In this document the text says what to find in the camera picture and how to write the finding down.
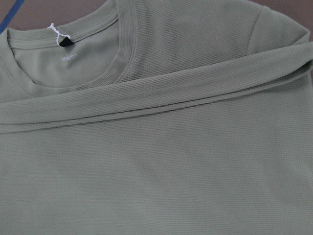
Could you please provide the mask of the olive green long-sleeve shirt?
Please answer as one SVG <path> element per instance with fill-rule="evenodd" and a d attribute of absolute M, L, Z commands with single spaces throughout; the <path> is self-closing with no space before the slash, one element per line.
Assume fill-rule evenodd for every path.
<path fill-rule="evenodd" d="M 3 235 L 310 235 L 313 44 L 248 0 L 108 0 L 0 35 Z"/>

